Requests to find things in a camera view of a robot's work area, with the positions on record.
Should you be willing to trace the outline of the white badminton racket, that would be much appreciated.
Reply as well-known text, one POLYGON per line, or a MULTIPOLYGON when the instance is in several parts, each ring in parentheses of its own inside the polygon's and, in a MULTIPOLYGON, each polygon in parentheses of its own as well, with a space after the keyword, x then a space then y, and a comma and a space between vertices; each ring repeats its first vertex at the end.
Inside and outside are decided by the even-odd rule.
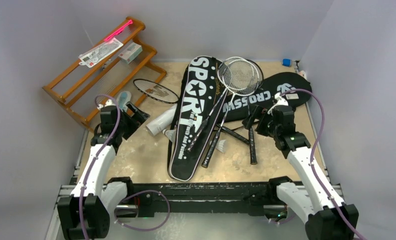
POLYGON ((217 76, 225 90, 220 99, 227 93, 233 96, 250 96, 260 85, 260 74, 257 67, 250 61, 233 56, 222 62, 218 67, 217 76))
POLYGON ((211 142, 211 144, 210 144, 210 147, 209 147, 209 149, 208 149, 208 151, 207 151, 207 154, 206 154, 206 156, 205 156, 205 158, 204 158, 204 160, 202 161, 202 163, 201 163, 201 166, 202 167, 204 167, 204 168, 207 168, 208 166, 209 166, 209 163, 210 163, 210 160, 211 160, 211 158, 212 158, 212 155, 213 155, 213 153, 214 153, 214 150, 215 150, 215 148, 216 148, 216 144, 217 144, 217 142, 219 141, 219 138, 220 138, 220 134, 221 134, 221 131, 222 131, 222 127, 224 126, 224 123, 225 123, 225 120, 226 120, 226 118, 227 118, 227 115, 228 115, 228 113, 229 113, 229 111, 230 110, 233 110, 235 107, 234 107, 234 101, 235 100, 242 100, 242 99, 245 99, 246 100, 246 102, 248 102, 249 101, 249 96, 239 96, 239 95, 236 95, 236 96, 233 96, 233 94, 231 93, 231 99, 230 99, 230 101, 229 101, 229 103, 228 103, 228 105, 227 105, 227 109, 226 109, 226 111, 225 111, 225 114, 224 114, 224 116, 223 116, 223 118, 222 118, 222 121, 221 121, 221 123, 220 123, 220 126, 218 127, 218 130, 216 131, 216 133, 215 133, 215 136, 214 136, 214 138, 213 138, 213 140, 212 140, 212 142, 211 142))

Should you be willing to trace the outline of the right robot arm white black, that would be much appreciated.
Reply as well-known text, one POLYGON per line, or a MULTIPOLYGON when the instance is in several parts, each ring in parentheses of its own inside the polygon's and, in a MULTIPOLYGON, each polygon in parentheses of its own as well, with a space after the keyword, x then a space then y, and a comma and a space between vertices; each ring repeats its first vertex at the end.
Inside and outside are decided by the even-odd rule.
POLYGON ((302 220, 310 240, 352 240, 359 212, 355 205, 345 203, 311 155, 313 148, 308 139, 296 131, 293 108, 255 106, 242 124, 249 129, 256 119, 256 132, 274 139, 276 148, 293 166, 307 191, 302 193, 288 180, 272 179, 272 186, 266 190, 267 199, 274 204, 283 201, 302 220))

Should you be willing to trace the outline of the black SPORT racket bag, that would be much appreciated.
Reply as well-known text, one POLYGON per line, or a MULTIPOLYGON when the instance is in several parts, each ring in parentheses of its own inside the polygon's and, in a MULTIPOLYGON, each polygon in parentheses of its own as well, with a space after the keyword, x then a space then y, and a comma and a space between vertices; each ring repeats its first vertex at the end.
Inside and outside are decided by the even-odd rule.
POLYGON ((192 179, 211 142, 215 122, 222 115, 227 92, 217 80, 222 62, 212 56, 197 56, 185 69, 172 126, 174 147, 168 163, 169 176, 187 182, 192 179))

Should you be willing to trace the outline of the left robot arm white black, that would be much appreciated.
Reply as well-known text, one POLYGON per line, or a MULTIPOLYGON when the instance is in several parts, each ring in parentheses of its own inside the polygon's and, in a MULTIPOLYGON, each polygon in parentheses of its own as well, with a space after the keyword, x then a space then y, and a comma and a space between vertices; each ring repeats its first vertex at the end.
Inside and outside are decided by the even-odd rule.
POLYGON ((130 204, 135 191, 129 177, 114 177, 105 183, 107 172, 123 140, 128 139, 148 118, 131 102, 133 112, 118 110, 110 100, 99 106, 100 123, 93 130, 89 159, 75 188, 62 197, 57 211, 66 240, 103 239, 111 226, 115 206, 130 204))

